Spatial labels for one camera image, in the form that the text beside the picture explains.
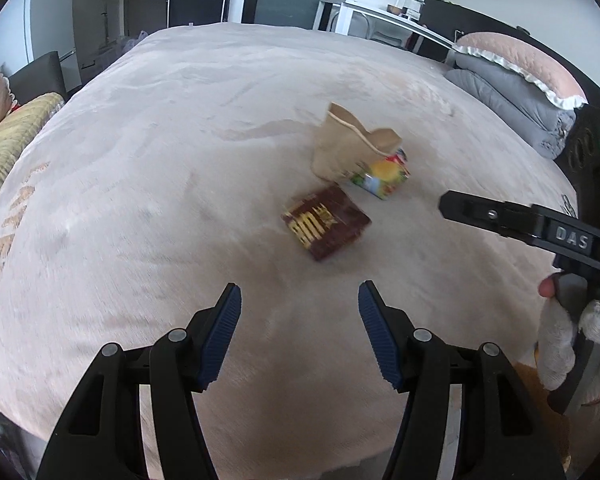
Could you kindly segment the white gloved right hand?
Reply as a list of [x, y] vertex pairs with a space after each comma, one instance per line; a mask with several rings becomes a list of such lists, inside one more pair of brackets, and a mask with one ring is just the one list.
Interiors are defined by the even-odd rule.
[[[574, 338], [582, 333], [586, 339], [600, 344], [600, 299], [591, 301], [575, 323], [557, 299], [555, 273], [539, 284], [539, 294], [545, 299], [540, 318], [538, 358], [536, 366], [540, 382], [548, 391], [558, 389], [576, 364]], [[584, 404], [600, 403], [600, 367], [583, 393]]]

